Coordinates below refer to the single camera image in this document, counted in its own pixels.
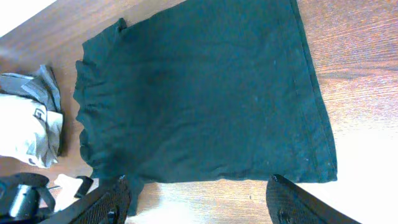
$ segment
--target textured grip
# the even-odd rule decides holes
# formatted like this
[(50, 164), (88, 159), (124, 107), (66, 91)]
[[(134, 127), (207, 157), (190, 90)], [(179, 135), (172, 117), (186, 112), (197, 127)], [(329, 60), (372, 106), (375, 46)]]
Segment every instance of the textured grip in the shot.
[(131, 193), (124, 178), (101, 185), (65, 210), (41, 223), (124, 223)]
[(266, 194), (269, 215), (274, 224), (358, 223), (281, 175), (271, 176)]

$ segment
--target wrinkled fabric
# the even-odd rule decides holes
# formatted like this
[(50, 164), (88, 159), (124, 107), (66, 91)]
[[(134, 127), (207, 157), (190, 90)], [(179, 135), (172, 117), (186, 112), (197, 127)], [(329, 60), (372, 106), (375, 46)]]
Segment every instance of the wrinkled fabric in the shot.
[(188, 0), (83, 44), (82, 158), (144, 183), (336, 180), (330, 122), (294, 0)]
[(51, 68), (46, 65), (41, 65), (28, 75), (1, 74), (0, 91), (33, 99), (45, 105), (49, 111), (61, 113), (60, 91)]
[(40, 168), (58, 163), (63, 116), (35, 100), (0, 93), (0, 156)]

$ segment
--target wooden table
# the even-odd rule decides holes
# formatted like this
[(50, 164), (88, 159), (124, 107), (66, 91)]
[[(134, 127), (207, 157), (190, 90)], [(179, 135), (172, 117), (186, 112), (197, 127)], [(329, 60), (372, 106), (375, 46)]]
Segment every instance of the wooden table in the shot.
[[(135, 24), (182, 0), (58, 0), (0, 38), (0, 72), (53, 67), (65, 114), (64, 156), (51, 169), (1, 158), (1, 175), (90, 175), (81, 159), (72, 98), (81, 44), (123, 17)], [(398, 0), (299, 0), (300, 13), (330, 115), (339, 181), (302, 185), (361, 222), (394, 219), (397, 194), (387, 178), (398, 165)], [(149, 184), (130, 223), (270, 223), (266, 182)]]

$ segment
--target white wall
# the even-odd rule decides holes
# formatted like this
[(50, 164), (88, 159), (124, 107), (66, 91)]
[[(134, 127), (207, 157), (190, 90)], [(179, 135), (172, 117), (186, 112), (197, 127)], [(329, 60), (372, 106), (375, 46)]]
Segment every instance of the white wall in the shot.
[(0, 0), (0, 37), (4, 36), (56, 0)]

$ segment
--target dark green t-shirt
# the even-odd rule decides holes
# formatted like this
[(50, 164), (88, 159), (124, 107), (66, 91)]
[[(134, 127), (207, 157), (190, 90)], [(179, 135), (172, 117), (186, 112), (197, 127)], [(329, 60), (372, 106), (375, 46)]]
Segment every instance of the dark green t-shirt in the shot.
[(188, 0), (83, 44), (81, 156), (144, 183), (336, 180), (333, 135), (295, 0)]

